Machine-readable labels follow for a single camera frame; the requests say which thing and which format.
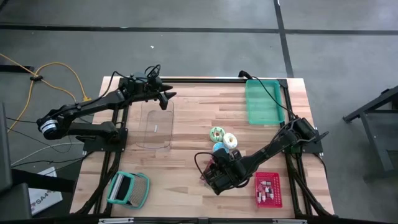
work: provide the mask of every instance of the cable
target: cable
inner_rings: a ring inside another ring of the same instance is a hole
[[[45,67],[47,67],[47,66],[49,66],[49,65],[53,65],[53,64],[63,65],[63,66],[65,66],[65,67],[67,67],[72,73],[74,73],[75,76],[76,76],[76,78],[78,79],[79,84],[80,84],[80,87],[81,87],[81,91],[83,92],[83,101],[90,100],[90,98],[88,98],[88,97],[86,96],[86,94],[85,94],[85,91],[84,91],[84,89],[83,89],[83,85],[81,84],[81,81],[80,81],[80,79],[79,79],[77,73],[76,73],[75,71],[73,71],[73,69],[71,69],[68,65],[65,65],[65,64],[60,63],[60,62],[49,63],[49,64],[46,64],[46,65],[41,66],[41,67],[34,73],[34,72],[30,71],[29,69],[23,67],[21,64],[19,64],[18,62],[14,61],[13,59],[11,59],[11,58],[9,58],[9,57],[7,57],[7,56],[5,56],[5,55],[3,55],[3,54],[0,54],[0,56],[4,57],[5,59],[9,60],[10,62],[12,62],[12,63],[14,63],[14,64],[16,64],[16,65],[18,65],[18,66],[20,66],[20,67],[23,68],[25,71],[27,71],[27,72],[29,72],[30,74],[32,74],[34,77],[37,77],[37,76],[38,76],[38,73],[41,71],[41,69],[43,69],[43,68],[45,68]],[[42,81],[43,81],[46,85],[48,85],[49,87],[51,87],[51,88],[54,88],[54,89],[56,89],[56,90],[60,90],[60,91],[63,91],[63,92],[65,92],[65,93],[69,94],[69,95],[73,98],[74,102],[76,102],[75,96],[74,96],[73,94],[71,94],[68,90],[65,90],[65,89],[60,88],[60,87],[57,87],[57,86],[53,86],[53,85],[51,85],[49,82],[47,82],[47,81],[45,81],[45,80],[42,80]],[[33,84],[34,84],[34,81],[32,80],[32,81],[30,82],[28,99],[27,99],[27,101],[26,101],[26,104],[25,104],[24,109],[22,110],[22,112],[21,112],[21,113],[19,114],[19,116],[17,117],[17,120],[20,119],[20,118],[22,117],[22,115],[25,113],[25,111],[26,111],[26,109],[27,109],[27,107],[28,107],[28,105],[29,105],[30,98],[31,98],[31,96],[32,96]],[[12,128],[17,124],[17,122],[18,122],[18,121],[14,121],[14,123],[11,125],[10,129],[12,129]]]
[[[238,185],[238,186],[236,186],[236,188],[243,188],[243,187],[247,186],[247,184],[249,183],[249,181],[250,181],[250,180],[249,180],[249,179],[247,179],[245,183],[243,183],[243,184],[241,184],[241,185]]]
[[[261,82],[260,79],[258,79],[257,77],[252,77],[252,78],[255,78],[256,80],[258,80],[258,81],[260,82],[260,84],[262,85],[262,87],[263,87],[263,88],[265,89],[265,91],[268,93],[269,97],[271,97],[271,99],[274,100],[275,103],[276,103],[278,106],[280,106],[281,108],[285,109],[288,113],[292,114],[295,118],[298,118],[298,116],[297,116],[296,114],[294,114],[293,111],[291,111],[291,110],[287,109],[286,107],[282,106],[280,103],[278,103],[278,102],[274,99],[274,97],[272,97],[272,95],[268,92],[267,88],[264,86],[264,84],[262,84],[262,82]]]
[[[83,142],[66,142],[66,143],[54,144],[54,145],[51,145],[51,147],[64,146],[64,145],[72,145],[72,144],[84,144],[84,143],[83,143]],[[41,151],[43,151],[43,150],[49,149],[49,148],[51,148],[51,147],[50,147],[50,146],[47,146],[47,147],[44,147],[44,148],[42,148],[42,149],[39,149],[39,150],[37,150],[37,151],[35,151],[35,152],[33,152],[33,153],[30,153],[29,155],[23,157],[22,159],[19,159],[19,160],[13,162],[11,165],[13,166],[13,165],[17,164],[18,162],[23,161],[23,160],[29,158],[30,156],[33,156],[34,154],[36,154],[36,153],[38,153],[38,152],[41,152]]]
[[[64,162],[70,162],[70,161],[76,161],[76,160],[84,159],[85,157],[86,157],[86,156],[83,156],[83,157],[80,157],[80,158],[77,158],[77,159],[67,159],[67,160],[64,160],[64,161],[47,161],[47,160],[41,160],[41,161],[23,162],[23,163],[21,163],[21,164],[12,166],[12,168],[18,167],[18,166],[22,166],[22,165],[26,165],[26,164],[33,164],[33,163],[36,163],[36,162],[48,162],[48,164],[59,164],[59,163],[64,163]]]
[[[12,63],[14,63],[14,64],[16,64],[16,65],[18,65],[18,66],[20,66],[20,67],[23,68],[25,71],[27,71],[27,72],[29,72],[30,74],[32,74],[34,77],[39,76],[39,75],[37,74],[37,72],[34,73],[34,72],[30,71],[29,69],[23,67],[21,64],[19,64],[18,62],[14,61],[13,59],[11,59],[11,58],[5,56],[4,54],[1,54],[1,53],[0,53],[0,56],[4,57],[5,59],[9,60],[10,62],[12,62]],[[42,81],[43,81],[45,84],[47,84],[49,87],[51,87],[51,88],[54,88],[54,89],[56,89],[56,90],[61,90],[61,91],[64,91],[65,93],[68,93],[68,94],[73,98],[73,100],[76,102],[75,96],[74,96],[73,94],[71,94],[68,90],[64,90],[63,88],[53,86],[53,85],[51,85],[49,82],[46,82],[45,80],[42,80]]]
[[[30,98],[31,98],[31,96],[32,96],[32,90],[33,90],[33,81],[30,81],[29,94],[28,94],[28,96],[27,96],[27,101],[26,101],[26,104],[25,104],[24,109],[23,109],[22,112],[18,115],[17,120],[19,120],[19,119],[22,117],[22,115],[24,115],[24,113],[25,113],[25,111],[26,111],[26,108],[29,106]],[[14,122],[13,122],[13,124],[11,125],[11,127],[10,127],[10,129],[7,131],[7,133],[10,132],[10,130],[17,124],[17,122],[18,122],[18,121],[14,121]]]
[[[32,140],[35,140],[35,141],[37,141],[37,142],[40,142],[40,143],[42,143],[42,144],[45,144],[46,146],[49,146],[50,148],[54,149],[55,151],[57,151],[57,152],[59,152],[59,153],[66,153],[66,152],[68,152],[68,151],[66,151],[66,152],[58,151],[58,150],[56,150],[54,147],[50,146],[49,144],[47,144],[47,143],[45,143],[45,142],[42,142],[42,141],[40,141],[40,140],[38,140],[38,139],[36,139],[36,138],[30,137],[30,136],[27,135],[27,134],[24,134],[24,133],[22,133],[22,132],[19,132],[19,131],[10,129],[10,128],[8,128],[8,127],[7,127],[7,129],[10,130],[10,131],[14,131],[15,133],[21,134],[21,135],[23,135],[23,136],[25,136],[25,137],[28,137],[28,138],[30,138],[30,139],[32,139]]]
[[[105,92],[104,92],[101,96],[99,96],[98,98],[96,98],[96,99],[94,99],[94,100],[91,100],[91,101],[87,102],[87,104],[85,104],[84,106],[88,106],[88,105],[91,105],[91,104],[97,102],[98,100],[102,99],[102,98],[108,93],[109,88],[111,88],[112,80],[113,80],[113,77],[114,77],[115,74],[117,74],[117,75],[119,75],[119,76],[121,76],[121,77],[124,77],[124,78],[128,78],[128,77],[125,77],[124,75],[120,74],[119,72],[114,71],[114,72],[112,73],[112,75],[111,75],[111,79],[110,79],[110,81],[109,81],[108,87],[106,88]],[[52,116],[53,116],[53,117],[58,116],[59,114],[62,114],[63,112],[65,112],[65,111],[67,111],[67,110],[70,110],[70,109],[71,109],[71,108],[58,111],[58,112],[56,112],[55,114],[53,114]]]
[[[91,122],[89,122],[89,121],[87,121],[87,120],[85,120],[85,119],[83,119],[83,118],[78,118],[78,119],[82,120],[83,122],[85,122],[85,123],[87,123],[87,124],[91,124]]]
[[[23,122],[23,123],[34,123],[34,124],[36,123],[34,121],[21,121],[21,120],[14,119],[14,118],[9,118],[9,117],[6,117],[6,119],[10,119],[11,121]]]
[[[67,69],[69,69],[69,71],[71,71],[71,72],[76,76],[76,79],[77,79],[77,81],[79,82],[81,92],[83,93],[83,101],[89,101],[89,100],[91,100],[91,98],[89,98],[89,97],[86,95],[85,89],[83,88],[83,84],[81,84],[80,78],[79,78],[79,76],[77,75],[77,73],[76,73],[71,67],[69,67],[68,65],[66,65],[66,64],[64,64],[64,63],[61,63],[61,62],[52,62],[52,63],[45,64],[45,65],[41,66],[39,69],[37,69],[36,75],[39,74],[39,72],[41,71],[41,69],[43,69],[43,68],[45,68],[45,67],[48,67],[48,66],[50,66],[50,65],[61,65],[61,66],[66,67]]]
[[[324,168],[324,170],[325,170],[325,176],[326,176],[326,179],[327,179],[327,178],[328,178],[328,171],[326,171],[326,164],[325,164],[325,162],[323,161],[323,159],[322,159],[318,154],[314,153],[314,156],[318,157],[318,159],[321,161],[321,163],[322,163],[322,165],[323,165],[323,168]]]
[[[210,152],[198,152],[193,157],[193,160],[195,161],[195,164],[197,165],[197,168],[198,168],[201,176],[206,180],[206,183],[209,183],[208,179],[205,177],[205,175],[203,174],[203,172],[201,171],[201,169],[199,168],[199,165],[198,165],[197,156],[200,154],[208,154],[208,155],[211,155],[212,157],[215,157],[215,156],[213,153],[210,153]]]
[[[80,158],[74,159],[74,160],[76,160],[75,162],[71,162],[71,163],[69,163],[69,164],[66,165],[66,166],[60,167],[60,168],[58,168],[58,169],[55,169],[55,170],[53,170],[53,171],[51,171],[51,172],[48,172],[48,173],[46,173],[46,174],[44,174],[44,175],[49,175],[49,174],[51,174],[52,172],[55,172],[55,171],[58,171],[58,170],[62,170],[63,168],[66,168],[66,167],[68,167],[68,166],[70,166],[70,165],[73,165],[73,164],[79,162],[80,160],[83,161],[83,160],[85,160],[91,153],[93,153],[93,152],[87,152],[87,155],[85,155],[85,156],[83,156],[83,157],[80,157]]]
[[[161,66],[159,64],[155,65],[155,66],[149,66],[145,69],[144,73],[147,73],[148,69],[152,68],[152,70],[148,73],[147,78],[156,78],[159,76],[160,73],[160,68]]]

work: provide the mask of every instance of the green plastic tray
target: green plastic tray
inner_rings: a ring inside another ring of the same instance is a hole
[[[272,97],[282,104],[279,82],[276,80],[261,80],[261,82]],[[282,108],[269,97],[259,80],[246,82],[246,106],[249,124],[280,124],[285,120]]]

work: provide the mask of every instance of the yellow cable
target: yellow cable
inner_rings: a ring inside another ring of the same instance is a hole
[[[34,83],[33,81],[30,81],[29,95],[28,95],[28,97],[27,97],[27,101],[26,101],[25,107],[24,107],[24,109],[22,110],[22,112],[19,114],[19,116],[17,117],[16,120],[19,120],[19,118],[21,118],[22,115],[24,115],[25,110],[26,110],[27,106],[29,105],[30,97],[32,96],[33,83]],[[14,122],[13,122],[13,124],[11,125],[11,127],[8,129],[7,133],[10,132],[10,130],[17,124],[17,122],[18,122],[18,121],[14,121]]]
[[[49,84],[47,81],[45,81],[45,80],[42,80],[42,82],[44,82],[45,84],[47,84],[47,85],[48,85],[49,87],[51,87],[51,88],[54,88],[54,89],[56,89],[56,90],[64,91],[65,93],[69,94],[69,95],[73,98],[73,100],[76,102],[75,96],[73,96],[73,94],[71,94],[68,90],[65,90],[65,89],[63,89],[63,88],[59,88],[59,87],[53,86],[53,85]]]
[[[4,54],[0,53],[0,56],[4,57],[5,59],[11,61],[12,63],[14,63],[14,64],[16,64],[16,65],[18,65],[18,66],[20,66],[21,68],[23,68],[24,70],[26,70],[27,72],[29,72],[30,74],[32,74],[34,77],[37,77],[38,74],[39,74],[39,72],[40,72],[40,70],[43,69],[43,68],[45,68],[45,67],[47,67],[47,66],[49,66],[49,65],[55,65],[55,64],[56,64],[56,65],[63,65],[64,67],[67,67],[73,74],[75,74],[75,76],[76,76],[76,78],[77,78],[77,80],[78,80],[78,82],[79,82],[79,84],[80,84],[81,91],[83,92],[83,101],[91,100],[91,98],[89,98],[89,97],[86,96],[86,93],[85,93],[85,91],[84,91],[83,85],[81,84],[81,81],[80,81],[79,76],[77,75],[77,73],[76,73],[75,71],[73,71],[73,69],[70,68],[68,65],[65,65],[64,63],[60,63],[60,62],[48,63],[48,64],[46,64],[46,65],[41,66],[41,67],[36,71],[36,73],[34,73],[34,72],[30,71],[29,69],[23,67],[21,64],[19,64],[18,62],[14,61],[13,59],[11,59],[11,58],[5,56]],[[65,93],[69,94],[69,95],[73,98],[73,100],[76,102],[75,96],[74,96],[72,93],[70,93],[68,90],[65,90],[65,89],[60,88],[60,87],[57,87],[57,86],[53,86],[53,85],[51,85],[49,82],[47,82],[47,81],[45,81],[45,80],[42,80],[42,81],[43,81],[46,85],[48,85],[49,87],[51,87],[51,88],[54,88],[54,89],[60,90],[60,91],[64,91]],[[17,120],[19,120],[19,119],[22,117],[22,115],[25,113],[25,111],[26,111],[26,109],[27,109],[27,107],[28,107],[28,105],[29,105],[30,98],[31,98],[31,96],[32,96],[33,84],[34,84],[34,81],[31,81],[31,82],[30,82],[30,88],[29,88],[28,99],[27,99],[27,101],[26,101],[26,104],[25,104],[24,109],[22,110],[22,112],[21,112],[21,113],[19,114],[19,116],[17,117]],[[7,133],[8,133],[8,132],[10,131],[10,129],[12,129],[17,123],[18,123],[18,121],[14,121],[14,123],[11,125],[11,127],[9,128],[9,130],[7,131]]]
[[[64,63],[61,63],[61,62],[52,62],[52,63],[48,63],[48,64],[46,64],[46,65],[43,65],[43,66],[41,66],[39,69],[37,69],[36,75],[39,75],[39,72],[41,71],[41,69],[43,69],[43,68],[45,68],[45,67],[47,67],[47,66],[49,66],[49,65],[62,65],[62,66],[64,66],[64,67],[67,67],[67,68],[76,76],[76,79],[77,79],[77,81],[79,82],[79,85],[80,85],[80,88],[81,88],[81,92],[83,93],[83,101],[89,101],[89,100],[91,100],[91,98],[89,98],[89,97],[86,96],[85,90],[84,90],[84,88],[83,88],[83,85],[81,84],[80,78],[79,78],[79,76],[77,75],[77,73],[76,73],[75,71],[73,71],[73,69],[72,69],[71,67],[69,67],[68,65],[66,65],[66,64],[64,64]]]

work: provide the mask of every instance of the white donut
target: white donut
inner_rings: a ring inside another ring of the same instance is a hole
[[[223,136],[223,143],[228,149],[234,149],[238,145],[238,140],[231,133],[226,133]]]

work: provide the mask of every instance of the black metal stand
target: black metal stand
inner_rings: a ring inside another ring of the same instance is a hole
[[[60,192],[73,192],[75,181],[59,177],[33,174],[23,170],[12,169],[12,183],[14,185],[26,183],[30,188],[45,189]]]
[[[33,72],[35,68],[33,66],[24,66],[26,69]],[[12,72],[12,73],[28,73],[20,66],[17,65],[0,65],[0,72]]]
[[[398,111],[377,110],[387,103],[391,102],[394,104],[397,99],[398,86],[385,90],[376,99],[350,113],[348,116],[343,117],[346,123],[350,123],[355,118],[361,118],[370,145],[377,152],[381,160],[384,171],[364,176],[366,182],[398,175],[398,170],[395,170],[389,156],[390,151],[397,150],[396,145],[392,141],[395,140],[395,134],[397,134],[398,123],[395,122],[395,118],[398,118]]]

